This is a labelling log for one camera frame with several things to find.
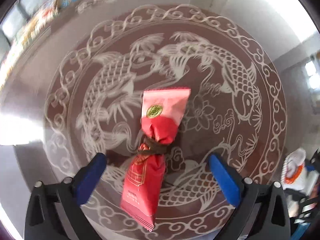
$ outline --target round glass tabletop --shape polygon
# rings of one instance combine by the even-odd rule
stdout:
[[[206,165],[210,153],[268,184],[280,179],[287,154],[303,147],[310,158],[319,148],[320,35],[298,0],[57,6],[16,62],[0,69],[0,144],[16,145],[29,190],[37,180],[74,176],[111,150],[82,207],[102,237],[212,239],[234,207]],[[143,90],[181,86],[191,95],[149,232],[119,207],[123,179],[142,136]],[[11,191],[1,194],[14,214]]]

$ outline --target red package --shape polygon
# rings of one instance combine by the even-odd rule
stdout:
[[[185,88],[143,93],[141,128],[147,138],[124,178],[121,208],[149,231],[154,228],[166,147],[177,135],[189,95]]]

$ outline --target silver bolt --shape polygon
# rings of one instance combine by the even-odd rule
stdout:
[[[273,183],[273,185],[275,185],[275,187],[277,187],[277,188],[280,188],[280,187],[281,187],[281,184],[280,184],[279,181],[275,181],[275,182]]]
[[[64,184],[69,184],[69,183],[71,183],[71,181],[72,181],[72,178],[71,178],[71,177],[65,177],[62,182],[63,182]]]
[[[35,183],[35,187],[41,187],[42,186],[42,182],[41,181],[37,181],[36,183]]]
[[[252,179],[251,178],[249,178],[249,177],[246,177],[246,178],[244,178],[244,183],[245,184],[252,184]]]

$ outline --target etched flower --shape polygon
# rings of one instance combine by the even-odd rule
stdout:
[[[185,114],[184,126],[185,130],[196,129],[199,131],[201,128],[208,130],[210,120],[213,120],[212,113],[215,108],[209,105],[209,101],[204,101],[200,95],[196,95],[188,105]]]

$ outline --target gold emblem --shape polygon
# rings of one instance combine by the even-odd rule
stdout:
[[[147,111],[147,117],[148,118],[155,118],[159,116],[162,112],[163,106],[162,105],[153,105],[150,106]]]

